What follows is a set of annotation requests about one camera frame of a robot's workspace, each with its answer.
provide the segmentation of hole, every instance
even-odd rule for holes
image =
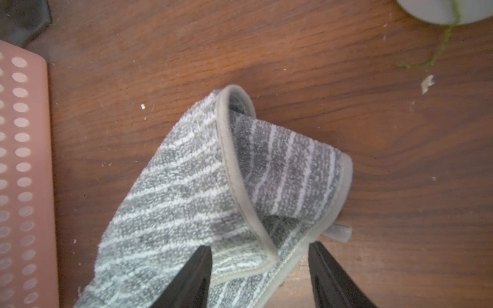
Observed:
[[[17,82],[26,82],[28,81],[28,77],[22,73],[13,73],[12,74],[12,79],[14,79]]]
[[[9,227],[0,227],[0,238],[4,238],[9,234],[10,234],[10,228]]]
[[[21,245],[22,246],[29,246],[32,243],[34,243],[34,240],[36,240],[34,235],[28,235],[21,240]]]
[[[6,253],[10,250],[12,245],[10,243],[0,243],[0,253]]]
[[[17,97],[26,97],[27,95],[29,95],[28,91],[24,88],[14,88],[12,90],[12,93],[17,96]]]
[[[17,112],[26,112],[29,110],[29,107],[24,103],[15,103],[13,107]]]
[[[12,259],[6,258],[0,260],[0,270],[8,269],[12,265]]]
[[[14,289],[8,288],[0,292],[0,302],[8,301],[14,295]]]
[[[37,284],[37,278],[30,278],[28,280],[26,280],[26,282],[24,282],[24,285],[22,286],[22,288],[24,290],[29,290],[29,289],[32,289],[36,286]]]
[[[31,150],[26,147],[21,147],[15,150],[15,155],[19,157],[26,157],[29,156],[30,154],[31,154]]]
[[[0,221],[6,221],[10,216],[10,213],[7,211],[0,212]]]
[[[25,304],[32,304],[34,303],[34,301],[37,299],[37,292],[33,292],[33,293],[30,293],[28,294],[25,298],[24,298],[24,303]]]
[[[19,163],[15,166],[18,172],[27,172],[31,170],[31,164],[30,163]]]
[[[22,258],[22,260],[27,261],[27,260],[31,260],[32,258],[34,258],[34,256],[36,256],[36,252],[34,250],[30,249],[30,250],[23,252],[21,255],[21,258]]]
[[[0,286],[7,285],[9,282],[12,281],[12,279],[14,279],[14,275],[12,275],[11,273],[0,276]]]
[[[19,229],[21,229],[21,231],[29,231],[32,228],[34,228],[34,222],[31,220],[28,220],[28,221],[21,223],[21,226],[19,227]]]
[[[14,125],[17,127],[26,127],[29,125],[29,120],[25,118],[17,118],[14,120]]]
[[[22,59],[21,57],[12,58],[12,64],[17,66],[18,68],[25,68],[28,65],[26,60]]]
[[[30,192],[23,192],[23,193],[20,193],[18,196],[17,196],[17,199],[21,202],[27,202],[29,200],[31,200],[33,198],[33,193],[30,193]]]
[[[8,203],[8,197],[7,196],[0,196],[0,206],[5,205]]]
[[[19,210],[19,215],[22,217],[26,217],[34,213],[34,208],[31,206],[25,206]]]
[[[17,185],[20,187],[27,187],[33,183],[33,180],[31,180],[29,177],[22,177],[17,180]]]
[[[14,139],[19,141],[19,142],[29,141],[30,138],[31,137],[29,137],[29,135],[26,133],[18,133],[18,134],[15,134],[15,136],[14,136]]]
[[[29,264],[29,265],[26,265],[24,266],[24,268],[22,269],[22,275],[31,275],[32,273],[34,273],[36,270],[36,265],[35,264]]]

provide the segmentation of gray striped towel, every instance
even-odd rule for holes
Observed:
[[[76,308],[148,308],[200,245],[212,248],[209,308],[263,307],[346,200],[339,150],[257,120],[239,86],[213,91],[173,127],[99,244]]]

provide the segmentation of white stripe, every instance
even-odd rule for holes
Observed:
[[[100,266],[96,266],[94,268],[94,271],[95,272],[102,272],[102,271],[109,269],[111,265],[120,264],[120,263],[128,262],[131,260],[136,260],[136,259],[147,258],[147,257],[153,256],[153,255],[163,253],[163,252],[170,250],[170,249],[175,249],[175,248],[182,248],[183,249],[185,247],[190,247],[190,246],[207,245],[207,244],[210,244],[214,241],[220,241],[220,240],[232,238],[232,237],[237,236],[241,233],[244,233],[245,231],[249,231],[249,228],[247,226],[243,226],[243,227],[235,229],[233,231],[226,232],[226,233],[221,234],[221,235],[211,236],[211,237],[201,239],[201,240],[188,240],[185,242],[168,243],[168,244],[160,247],[157,250],[138,252],[138,253],[131,254],[129,256],[125,256],[123,258],[114,258],[112,260],[105,262],[104,264],[101,264]]]
[[[272,125],[271,126],[271,131],[269,134],[269,145],[267,146],[267,166],[265,168],[264,174],[262,174],[262,177],[260,178],[260,181],[257,183],[255,186],[255,189],[253,191],[253,196],[252,196],[252,203],[255,204],[257,203],[258,200],[258,190],[260,187],[264,184],[265,180],[267,179],[267,176],[269,175],[269,172],[271,170],[271,162],[272,162],[272,145],[274,143],[274,134],[276,133],[276,126]]]
[[[178,185],[186,185],[188,183],[190,183],[191,181],[195,180],[195,179],[198,179],[200,178],[201,176],[204,176],[208,173],[212,173],[214,171],[216,171],[217,169],[219,169],[220,167],[222,166],[222,162],[216,162],[210,166],[207,166],[205,167],[204,169],[194,173],[193,175],[191,176],[188,176],[186,178],[183,178],[181,180],[177,180],[177,181],[171,181],[170,183],[166,183],[166,184],[161,184],[161,185],[158,185],[158,186],[154,186],[154,187],[151,187],[151,188],[146,188],[146,189],[143,189],[141,191],[137,191],[133,194],[128,194],[127,197],[125,198],[126,201],[129,201],[129,200],[132,200],[132,199],[135,199],[137,197],[141,197],[141,196],[144,196],[144,195],[148,195],[148,194],[155,194],[155,193],[158,193],[166,188],[170,188],[170,187],[174,187],[174,186],[178,186]]]
[[[289,237],[284,241],[284,244],[281,246],[281,248],[279,250],[282,250],[284,248],[284,246],[287,245],[291,241],[291,239],[293,238],[293,236],[300,231],[300,228],[301,228],[301,225],[299,225],[294,231],[290,232]],[[281,270],[281,268],[284,266],[284,264],[286,263],[286,261],[288,259],[289,258],[285,258],[284,261],[283,261],[283,263],[280,266],[277,266],[277,271],[273,275],[271,275],[271,279],[274,278],[277,275],[277,273],[279,272],[279,270]],[[260,292],[260,289],[261,288],[265,288],[264,287],[264,280],[267,277],[268,276],[265,274],[265,276],[262,278],[262,280],[258,283],[258,288],[256,288],[255,289],[255,292],[253,293],[253,297],[252,297],[253,299],[255,299],[258,296],[258,293]]]
[[[163,274],[164,273],[169,273],[169,272],[180,270],[181,267],[182,267],[182,265],[177,265],[177,266],[174,266],[172,268],[165,269],[164,272],[163,272]],[[125,278],[121,278],[119,280],[120,281],[124,281],[127,278],[128,277],[125,277]],[[159,275],[159,276],[156,276],[156,277],[151,278],[148,283],[146,283],[144,286],[139,287],[139,289],[137,291],[134,291],[133,293],[123,293],[123,292],[120,292],[120,291],[116,291],[115,294],[113,295],[113,297],[109,301],[107,301],[105,303],[105,306],[111,306],[111,304],[113,304],[117,300],[132,297],[132,296],[135,295],[136,292],[140,292],[143,289],[147,289],[148,287],[150,287],[152,285],[152,282],[153,281],[158,280],[158,279],[161,279],[161,278],[164,278],[164,276],[163,275]]]
[[[215,102],[215,98],[216,98],[216,94],[214,92],[213,93],[209,93],[209,95],[207,95],[203,100],[198,101],[195,104],[193,104],[193,106],[195,106],[196,104],[198,104],[199,105],[198,108],[196,110],[194,110],[193,112],[186,112],[181,117],[181,119],[178,120],[178,123],[180,123],[180,122],[183,123],[183,122],[188,121],[188,119],[190,117],[195,116],[197,113],[203,113],[204,112],[204,109],[206,109],[213,102]]]
[[[329,154],[329,178],[327,179],[327,188],[325,189],[325,193],[323,195],[322,202],[320,203],[320,207],[318,208],[317,214],[315,215],[314,221],[317,221],[318,218],[320,217],[320,214],[322,214],[322,209],[324,206],[327,204],[327,199],[329,198],[330,193],[332,192],[330,190],[330,186],[332,185],[332,181],[334,180],[334,176],[336,174],[336,153],[334,150],[330,150]]]
[[[189,202],[191,202],[195,199],[198,199],[198,198],[212,198],[212,197],[215,197],[217,195],[223,194],[225,192],[229,192],[229,186],[228,185],[221,186],[219,188],[214,188],[214,189],[210,189],[210,190],[195,194],[194,196],[192,196],[190,198],[174,199],[173,201],[164,202],[164,203],[161,203],[159,205],[153,206],[151,208],[146,208],[146,209],[143,209],[143,210],[140,210],[137,212],[131,212],[131,213],[127,213],[127,214],[122,214],[120,216],[115,216],[113,218],[113,220],[111,221],[111,224],[113,224],[113,225],[119,224],[119,223],[125,222],[129,219],[133,219],[133,218],[137,218],[139,216],[150,214],[152,212],[163,209],[165,207],[169,207],[169,206],[173,206],[173,205],[186,204],[186,203],[189,203]]]
[[[279,183],[279,186],[277,188],[276,200],[274,201],[274,207],[272,207],[271,215],[275,215],[276,212],[279,210],[279,202],[282,198],[282,190],[284,189],[284,185],[286,184],[287,180],[287,170],[289,169],[289,159],[291,158],[293,150],[294,136],[295,133],[291,131],[291,133],[289,134],[289,140],[287,142],[286,155],[284,157],[284,168],[282,170],[281,182]]]
[[[246,263],[238,263],[238,264],[233,264],[233,265],[229,265],[227,267],[224,267],[224,268],[220,268],[220,269],[217,269],[215,272],[229,272],[231,270],[234,270],[234,269],[242,269],[242,268],[251,268],[251,267],[254,267],[254,266],[258,266],[260,265],[262,261],[261,260],[257,260],[257,261],[250,261],[250,262],[246,262]]]
[[[236,303],[240,299],[240,296],[241,296],[241,294],[243,292],[243,289],[245,289],[245,286],[247,285],[247,282],[248,282],[248,278],[245,278],[243,280],[243,283],[241,284],[240,288],[237,290],[236,296],[233,299],[233,302],[231,303],[231,306],[230,307],[234,307],[236,305]]]
[[[250,129],[250,137],[248,138],[250,144],[250,172],[245,177],[245,182],[248,182],[254,170],[255,147],[253,146],[253,138],[255,137],[256,128],[257,128],[257,122],[254,121]]]
[[[245,256],[249,256],[249,255],[258,255],[258,251],[255,251],[255,252],[249,252],[249,253],[242,253],[241,254],[241,257],[244,258]],[[222,259],[220,262],[217,262],[216,264],[214,264],[216,267],[219,267],[221,265],[223,265],[224,263],[227,263],[233,259],[236,259],[238,258],[238,255],[233,255],[233,256],[230,256],[230,257],[227,257],[225,259]]]
[[[219,307],[222,304],[222,301],[224,300],[224,293],[226,292],[226,288],[228,287],[229,282],[225,282],[224,286],[222,287],[221,294],[219,294],[219,299],[217,300],[215,308]]]
[[[158,227],[150,227],[150,228],[147,228],[147,229],[143,229],[143,230],[140,230],[140,231],[137,231],[137,232],[133,232],[131,234],[128,234],[126,236],[121,236],[121,237],[115,237],[115,238],[112,238],[111,240],[107,240],[107,241],[102,241],[100,244],[99,244],[99,248],[105,248],[105,247],[108,247],[109,245],[112,245],[112,244],[115,244],[115,243],[118,243],[118,242],[121,242],[121,241],[124,241],[124,240],[130,240],[130,239],[133,239],[133,238],[136,238],[136,237],[140,237],[140,236],[143,236],[143,235],[146,235],[146,234],[149,234],[149,233],[153,233],[153,232],[158,232],[158,231],[163,231],[163,230],[166,230],[166,229],[169,229],[169,228],[172,228],[172,227],[177,227],[179,225],[182,225],[182,224],[185,224],[185,223],[189,223],[189,222],[193,222],[193,223],[197,223],[199,221],[204,221],[204,220],[213,220],[213,219],[223,219],[223,218],[226,218],[228,216],[231,216],[235,213],[238,213],[238,210],[235,208],[235,209],[232,209],[232,210],[229,210],[229,211],[226,211],[226,212],[221,212],[221,213],[214,213],[214,214],[209,214],[209,213],[200,213],[200,214],[196,214],[194,215],[193,217],[190,217],[190,218],[180,218],[180,219],[175,219],[173,221],[170,221],[168,223],[165,223],[163,225],[160,225]]]
[[[305,167],[305,174],[303,175],[303,184],[301,185],[300,194],[298,196],[298,204],[296,206],[296,211],[294,212],[294,216],[298,216],[301,211],[301,207],[303,206],[303,201],[305,200],[305,195],[307,192],[308,178],[310,177],[310,173],[312,172],[312,160],[313,160],[313,151],[315,150],[315,142],[310,139],[309,146],[309,154],[307,157],[307,166]]]
[[[274,232],[277,230],[277,228],[278,228],[278,226],[279,226],[279,224],[280,224],[280,223],[281,223],[281,220],[279,219],[279,220],[276,222],[276,224],[274,225],[274,227],[272,228],[272,230],[269,232],[269,235],[270,235],[270,236],[272,236],[272,234],[274,234]],[[226,288],[227,284],[228,284],[228,282],[227,282],[227,283],[225,283],[224,288],[223,288],[223,290],[222,290],[221,294],[219,295],[219,298],[220,298],[221,300],[218,302],[218,304],[215,306],[215,308],[219,307],[219,305],[222,303],[222,300],[223,300],[223,298],[224,298],[224,291],[225,291],[225,288]]]
[[[211,112],[210,114],[208,114],[208,117],[204,120],[204,122],[201,123],[200,129],[198,131],[193,130],[173,143],[164,142],[159,146],[158,151],[173,150],[178,148],[182,144],[189,142],[191,139],[193,139],[193,137],[200,135],[207,128],[207,125],[209,125],[214,121],[215,121],[215,114]]]
[[[223,251],[220,251],[220,252],[215,253],[215,254],[214,254],[214,257],[218,257],[218,256],[221,256],[221,255],[223,255],[223,254],[230,254],[233,250],[236,250],[236,249],[243,249],[244,247],[250,246],[250,245],[252,245],[252,244],[253,244],[253,243],[255,243],[255,242],[256,242],[256,241],[252,241],[252,242],[250,242],[250,243],[247,243],[247,244],[241,245],[241,246],[239,246],[239,247],[233,247],[233,248],[225,249],[225,250],[223,250]],[[182,265],[182,264],[180,264],[180,265],[173,266],[173,267],[169,268],[169,270],[170,270],[170,271],[174,271],[174,270],[176,270],[177,268],[179,269],[179,268],[183,267],[183,265]],[[95,287],[93,287],[93,286],[91,286],[91,285],[88,285],[88,286],[86,286],[86,289],[87,289],[87,290],[89,290],[89,291],[91,291],[91,292],[93,292],[93,293],[95,293],[96,291],[99,291],[99,290],[105,290],[105,289],[107,289],[107,288],[111,287],[113,284],[115,284],[115,283],[119,283],[119,282],[122,282],[122,281],[124,281],[124,280],[126,280],[126,279],[128,279],[128,278],[130,278],[130,277],[132,277],[132,276],[135,276],[135,275],[139,274],[140,272],[142,272],[142,271],[144,271],[144,270],[147,270],[147,269],[149,269],[149,267],[141,267],[141,268],[137,268],[136,270],[132,271],[132,272],[131,272],[131,273],[129,273],[129,274],[125,274],[125,275],[122,275],[122,276],[113,276],[113,277],[112,277],[112,279],[111,279],[110,281],[108,281],[108,282],[106,282],[106,283],[101,284],[98,288],[95,288]]]
[[[213,146],[214,144],[217,143],[217,138],[216,137],[213,137],[209,142],[205,143],[204,145],[202,145],[201,148],[199,148],[198,150],[196,150],[195,152],[192,152],[186,156],[183,156],[179,159],[176,159],[170,163],[167,163],[167,164],[160,164],[160,165],[157,165],[157,166],[151,166],[149,168],[146,168],[144,170],[142,170],[142,173],[141,175],[143,174],[153,174],[154,172],[156,171],[161,171],[163,169],[171,169],[171,168],[176,168],[178,166],[180,166],[181,164],[199,156],[200,154],[208,151],[211,149],[211,146]]]

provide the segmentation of wood grain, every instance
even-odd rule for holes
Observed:
[[[28,49],[50,70],[61,307],[173,124],[231,83],[258,118],[351,155],[340,219],[353,239],[321,240],[376,305],[492,306],[493,20],[455,29],[435,66],[408,71],[394,64],[424,61],[443,28],[393,0],[50,6],[54,25]],[[267,307],[313,307],[306,261]]]

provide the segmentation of pink perforated basket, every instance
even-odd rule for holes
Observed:
[[[58,306],[46,61],[0,41],[0,307]]]

